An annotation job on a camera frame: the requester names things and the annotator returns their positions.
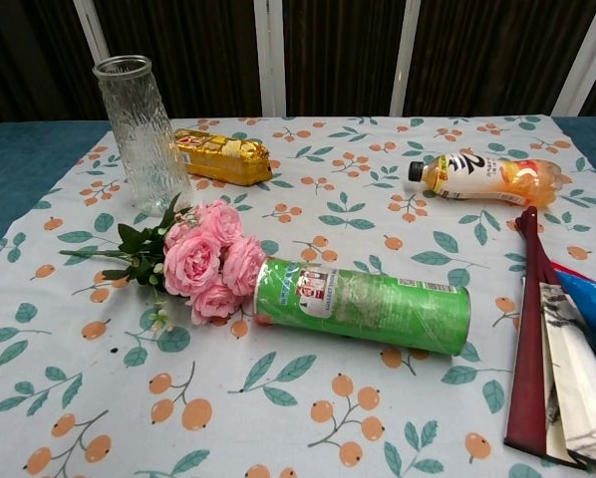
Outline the gold foil snack package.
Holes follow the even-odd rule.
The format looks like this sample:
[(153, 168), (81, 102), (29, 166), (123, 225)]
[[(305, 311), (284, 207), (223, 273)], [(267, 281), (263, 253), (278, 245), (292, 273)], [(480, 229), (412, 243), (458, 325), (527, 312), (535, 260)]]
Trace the gold foil snack package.
[(272, 178), (269, 151), (260, 142), (188, 128), (177, 129), (174, 137), (190, 174), (240, 186)]

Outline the green cylindrical chips can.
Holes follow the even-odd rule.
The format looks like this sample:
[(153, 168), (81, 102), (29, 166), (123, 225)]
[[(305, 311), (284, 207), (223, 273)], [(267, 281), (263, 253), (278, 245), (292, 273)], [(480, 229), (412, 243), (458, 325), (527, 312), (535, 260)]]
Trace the green cylindrical chips can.
[(456, 356), (470, 325), (466, 288), (280, 259), (261, 267), (254, 314), (282, 325)]

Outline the pink artificial rose bouquet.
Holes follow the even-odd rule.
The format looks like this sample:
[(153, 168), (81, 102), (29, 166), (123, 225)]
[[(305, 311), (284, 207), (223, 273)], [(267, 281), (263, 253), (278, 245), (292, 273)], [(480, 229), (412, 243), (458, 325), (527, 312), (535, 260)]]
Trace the pink artificial rose bouquet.
[(236, 208), (222, 199), (176, 209), (174, 199), (159, 224), (138, 230), (118, 226), (115, 250), (62, 250), (70, 258), (107, 257), (126, 263), (102, 272), (107, 281), (135, 281), (155, 291), (152, 324), (168, 324), (160, 295), (185, 299), (191, 321), (203, 325), (230, 318), (254, 293), (267, 256), (261, 242), (243, 232)]

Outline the blue padded table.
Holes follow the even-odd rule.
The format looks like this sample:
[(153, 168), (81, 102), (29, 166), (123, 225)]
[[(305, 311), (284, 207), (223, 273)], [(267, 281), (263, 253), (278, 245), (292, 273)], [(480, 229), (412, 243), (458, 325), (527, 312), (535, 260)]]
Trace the blue padded table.
[[(596, 117), (556, 117), (596, 171)], [(110, 130), (106, 120), (0, 123), (0, 239)]]

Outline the orange juice plastic bottle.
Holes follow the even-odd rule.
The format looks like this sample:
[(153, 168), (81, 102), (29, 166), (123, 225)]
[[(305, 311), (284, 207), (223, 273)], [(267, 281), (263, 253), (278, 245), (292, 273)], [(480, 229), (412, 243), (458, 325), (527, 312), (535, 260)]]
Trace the orange juice plastic bottle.
[(500, 200), (543, 208), (562, 186), (561, 168), (547, 160), (508, 160), (470, 153), (410, 163), (408, 180), (446, 199)]

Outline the clear textured glass vase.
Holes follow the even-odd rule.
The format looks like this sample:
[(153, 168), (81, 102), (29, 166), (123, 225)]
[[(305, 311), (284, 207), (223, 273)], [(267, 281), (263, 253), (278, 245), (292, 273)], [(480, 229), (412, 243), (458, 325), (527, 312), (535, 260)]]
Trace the clear textured glass vase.
[(162, 103), (151, 60), (122, 55), (93, 66), (122, 164), (133, 206), (161, 216), (193, 203), (189, 176)]

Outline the fruit and leaf print tablecloth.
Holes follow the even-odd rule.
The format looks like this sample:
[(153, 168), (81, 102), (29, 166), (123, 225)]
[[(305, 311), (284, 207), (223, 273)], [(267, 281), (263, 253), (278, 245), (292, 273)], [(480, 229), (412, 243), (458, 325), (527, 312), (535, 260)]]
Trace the fruit and leaf print tablecloth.
[(143, 229), (108, 131), (0, 239), (0, 478), (592, 478), (503, 443), (521, 306), (519, 209), (407, 181), (445, 152), (563, 170), (538, 229), (596, 278), (596, 171), (546, 116), (187, 119), (264, 143), (272, 178), (195, 178), (284, 260), (469, 289), (463, 351), (442, 357), (289, 328), (249, 308), (194, 326), (168, 300), (107, 281), (117, 228)]

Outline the dark red folding fan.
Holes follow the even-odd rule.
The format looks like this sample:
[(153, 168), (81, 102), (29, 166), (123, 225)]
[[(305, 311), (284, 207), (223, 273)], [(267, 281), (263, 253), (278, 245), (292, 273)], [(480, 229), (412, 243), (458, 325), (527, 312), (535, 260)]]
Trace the dark red folding fan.
[(536, 209), (515, 224), (526, 273), (504, 443), (596, 472), (596, 346), (545, 253)]

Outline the white metal frame post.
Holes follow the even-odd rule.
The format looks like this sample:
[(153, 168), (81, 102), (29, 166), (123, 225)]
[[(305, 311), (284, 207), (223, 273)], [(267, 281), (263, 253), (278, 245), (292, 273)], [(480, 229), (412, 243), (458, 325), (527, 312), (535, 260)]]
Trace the white metal frame post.
[(551, 115), (577, 117), (596, 83), (596, 13), (560, 90)]
[(406, 0), (390, 102), (390, 117), (403, 115), (421, 6), (422, 0)]
[(282, 0), (253, 0), (262, 114), (286, 116)]
[(94, 0), (73, 0), (82, 31), (95, 64), (110, 56)]

